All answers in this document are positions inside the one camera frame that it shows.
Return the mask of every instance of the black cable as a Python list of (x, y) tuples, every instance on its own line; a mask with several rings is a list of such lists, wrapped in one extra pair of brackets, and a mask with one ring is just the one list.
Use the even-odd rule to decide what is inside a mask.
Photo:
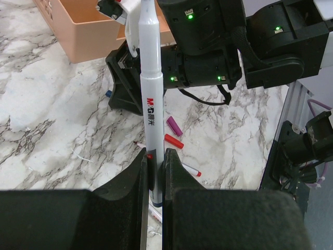
[(186, 90), (182, 90), (182, 89), (179, 89), (179, 91), (183, 94), (183, 95), (186, 95), (187, 97), (190, 97), (192, 98), (193, 100), (196, 100), (197, 102), (200, 102), (200, 103), (203, 103), (203, 104), (206, 104), (206, 105), (210, 105), (210, 106), (222, 106), (222, 105), (229, 105), (230, 104), (230, 101), (231, 101), (231, 94), (229, 92), (227, 92), (222, 85), (218, 85), (217, 86), (220, 90), (220, 92), (222, 93), (222, 95), (224, 96), (225, 100), (224, 102), (222, 103), (211, 103), (211, 102), (206, 102), (206, 101), (203, 101), (201, 99), (199, 99), (198, 97), (196, 97), (195, 95), (187, 92)]

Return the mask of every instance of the blue part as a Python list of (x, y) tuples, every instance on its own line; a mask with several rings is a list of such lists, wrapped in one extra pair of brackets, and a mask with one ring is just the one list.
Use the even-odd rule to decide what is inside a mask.
[(158, 204), (156, 204), (156, 203), (154, 203), (154, 202), (152, 202), (152, 204), (154, 205), (154, 207), (162, 207), (162, 205), (163, 205), (163, 203), (158, 203)]
[(108, 90), (108, 92), (106, 92), (105, 95), (106, 95), (108, 98), (110, 98), (111, 95), (112, 95), (112, 91), (111, 91), (111, 90)]

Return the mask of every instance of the pen cap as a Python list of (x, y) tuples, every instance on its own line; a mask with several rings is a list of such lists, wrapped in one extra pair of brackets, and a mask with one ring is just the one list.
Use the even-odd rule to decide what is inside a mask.
[(146, 78), (160, 77), (162, 75), (160, 23), (154, 0), (141, 1), (139, 40), (141, 74)]
[(166, 121), (169, 127), (171, 128), (172, 132), (174, 132), (177, 136), (182, 136), (183, 132), (176, 123), (176, 121), (173, 119), (172, 116), (169, 117), (169, 119)]
[(183, 143), (181, 143), (179, 140), (177, 140), (176, 138), (172, 137), (169, 134), (165, 134), (164, 140), (180, 149), (183, 149), (183, 147), (184, 147)]

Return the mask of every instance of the pink marker cap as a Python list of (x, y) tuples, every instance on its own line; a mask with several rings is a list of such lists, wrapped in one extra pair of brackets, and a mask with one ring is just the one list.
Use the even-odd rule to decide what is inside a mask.
[(172, 116), (170, 116), (166, 122), (171, 128), (172, 132), (174, 132), (177, 136), (183, 135), (182, 130), (179, 128), (179, 126), (177, 125), (176, 121), (173, 119)]

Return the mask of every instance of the m&g logo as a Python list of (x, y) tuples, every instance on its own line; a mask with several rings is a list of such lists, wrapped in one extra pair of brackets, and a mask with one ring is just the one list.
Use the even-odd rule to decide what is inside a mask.
[(154, 99), (147, 98), (148, 104), (148, 124), (155, 126), (155, 115), (154, 115)]

